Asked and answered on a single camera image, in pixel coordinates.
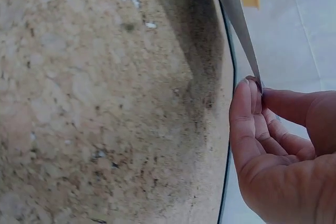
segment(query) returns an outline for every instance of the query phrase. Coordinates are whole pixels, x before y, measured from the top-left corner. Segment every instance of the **person's hand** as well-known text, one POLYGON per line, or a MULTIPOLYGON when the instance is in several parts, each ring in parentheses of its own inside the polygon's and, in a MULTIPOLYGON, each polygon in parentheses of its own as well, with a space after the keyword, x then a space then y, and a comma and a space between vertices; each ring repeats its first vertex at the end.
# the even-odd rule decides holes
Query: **person's hand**
POLYGON ((336 92, 265 90, 244 79, 229 113, 241 194, 267 223, 336 223, 336 92), (307 128, 292 135, 279 116, 307 128))

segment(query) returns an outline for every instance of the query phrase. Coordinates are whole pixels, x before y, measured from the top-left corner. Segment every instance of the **dark stain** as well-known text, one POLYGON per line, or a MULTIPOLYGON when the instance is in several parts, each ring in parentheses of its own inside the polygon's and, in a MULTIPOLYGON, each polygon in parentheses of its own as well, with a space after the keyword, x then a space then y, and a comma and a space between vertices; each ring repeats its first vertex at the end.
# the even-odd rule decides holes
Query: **dark stain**
POLYGON ((156 187, 157 186, 157 184, 158 184, 158 178, 155 178, 155 179, 153 179, 153 181, 154 181, 154 187, 156 187))
POLYGON ((135 29, 134 23, 123 23, 121 24, 121 28, 127 31, 128 33, 131 33, 135 29))
POLYGON ((116 164, 116 163, 114 163, 114 162, 112 163, 112 167, 113 167, 113 168, 117 168, 117 169, 119 169, 119 165, 116 164))

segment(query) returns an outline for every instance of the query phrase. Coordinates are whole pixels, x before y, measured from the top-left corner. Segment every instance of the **fingernail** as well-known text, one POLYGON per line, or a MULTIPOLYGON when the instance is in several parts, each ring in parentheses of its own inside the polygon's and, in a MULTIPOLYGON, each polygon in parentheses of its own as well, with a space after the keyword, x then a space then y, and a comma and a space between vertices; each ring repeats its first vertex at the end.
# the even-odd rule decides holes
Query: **fingernail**
POLYGON ((253 82, 258 82, 258 79, 255 78, 254 76, 247 76, 245 77, 246 80, 250 80, 250 81, 253 81, 253 82))
POLYGON ((244 78, 244 79, 241 80, 241 81, 245 82, 246 84, 250 84, 249 81, 248 81, 246 78, 244 78))

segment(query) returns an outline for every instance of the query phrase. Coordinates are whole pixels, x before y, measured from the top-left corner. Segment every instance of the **tile floor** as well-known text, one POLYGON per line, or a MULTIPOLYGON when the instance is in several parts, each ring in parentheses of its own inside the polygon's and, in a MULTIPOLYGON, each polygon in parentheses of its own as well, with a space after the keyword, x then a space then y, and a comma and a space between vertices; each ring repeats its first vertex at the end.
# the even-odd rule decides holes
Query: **tile floor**
MULTIPOLYGON (((261 9, 246 9, 251 38, 266 86, 313 92, 336 89, 336 0, 261 0, 261 9)), ((238 78, 251 69, 236 35, 238 78)), ((282 120, 307 137, 306 130, 282 120)), ((244 203, 231 160, 222 223, 263 221, 244 203)))

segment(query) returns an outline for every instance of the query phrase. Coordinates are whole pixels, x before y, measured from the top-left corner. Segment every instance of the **finger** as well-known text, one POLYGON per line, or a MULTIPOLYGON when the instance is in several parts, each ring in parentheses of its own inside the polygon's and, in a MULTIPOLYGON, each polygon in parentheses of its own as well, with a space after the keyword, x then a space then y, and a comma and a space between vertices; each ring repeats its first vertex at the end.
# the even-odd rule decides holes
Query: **finger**
POLYGON ((270 136, 275 139, 289 155, 297 155, 300 160, 315 158, 313 144, 302 137, 288 133, 284 125, 269 109, 263 110, 270 136))
POLYGON ((298 93, 289 90, 264 89, 263 101, 278 116, 302 126, 306 126, 306 115, 322 92, 298 93))
POLYGON ((241 81, 235 91, 229 112, 230 143, 237 172, 261 154, 255 140, 254 118, 251 113, 249 81, 241 81))
POLYGON ((288 153, 281 147, 281 145, 274 140, 269 132, 268 127, 265 121, 264 116, 262 115, 262 102, 261 102, 261 93, 257 87, 254 77, 246 77, 249 80, 249 85, 251 89, 251 103, 252 103, 252 111, 251 113, 254 115, 254 124, 255 124, 255 138, 262 145, 263 149, 266 153, 285 156, 288 153))
POLYGON ((254 115, 256 139, 263 146, 266 153, 277 156, 286 156, 286 150, 270 135, 267 123, 262 114, 254 115))

